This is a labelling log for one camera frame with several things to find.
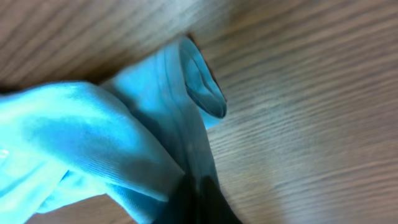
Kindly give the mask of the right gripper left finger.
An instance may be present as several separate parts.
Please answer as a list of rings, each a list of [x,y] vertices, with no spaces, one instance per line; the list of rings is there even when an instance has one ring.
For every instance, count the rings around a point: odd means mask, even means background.
[[[154,224],[194,224],[197,220],[197,193],[194,180],[185,175]]]

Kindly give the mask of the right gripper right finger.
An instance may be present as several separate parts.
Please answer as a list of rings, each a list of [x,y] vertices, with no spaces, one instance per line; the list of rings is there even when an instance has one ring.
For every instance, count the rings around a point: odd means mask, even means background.
[[[202,178],[199,199],[201,224],[242,224],[210,177]]]

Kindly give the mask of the light blue t-shirt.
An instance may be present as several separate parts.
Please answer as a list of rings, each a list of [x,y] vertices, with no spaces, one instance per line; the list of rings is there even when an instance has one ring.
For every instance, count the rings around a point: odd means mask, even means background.
[[[187,37],[100,85],[55,82],[1,96],[1,222],[109,195],[153,222],[180,179],[218,178],[206,130],[226,100]]]

